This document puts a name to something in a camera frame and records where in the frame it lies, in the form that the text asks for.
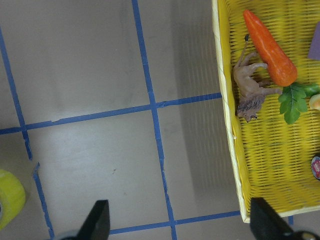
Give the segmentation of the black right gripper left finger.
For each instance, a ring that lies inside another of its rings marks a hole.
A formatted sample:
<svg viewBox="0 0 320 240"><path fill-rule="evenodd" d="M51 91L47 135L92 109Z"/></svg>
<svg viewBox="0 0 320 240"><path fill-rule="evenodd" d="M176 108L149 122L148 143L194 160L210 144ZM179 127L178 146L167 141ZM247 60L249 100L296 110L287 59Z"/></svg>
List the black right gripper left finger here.
<svg viewBox="0 0 320 240"><path fill-rule="evenodd" d="M97 200L77 233L76 240L107 240L110 235L108 200Z"/></svg>

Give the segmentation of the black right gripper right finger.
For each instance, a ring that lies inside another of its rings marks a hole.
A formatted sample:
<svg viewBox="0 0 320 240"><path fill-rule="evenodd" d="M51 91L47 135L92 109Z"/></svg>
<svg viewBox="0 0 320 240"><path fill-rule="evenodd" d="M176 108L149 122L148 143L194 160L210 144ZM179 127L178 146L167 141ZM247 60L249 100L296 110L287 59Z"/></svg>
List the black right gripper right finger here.
<svg viewBox="0 0 320 240"><path fill-rule="evenodd" d="M250 230L256 240L302 240L262 197L251 199Z"/></svg>

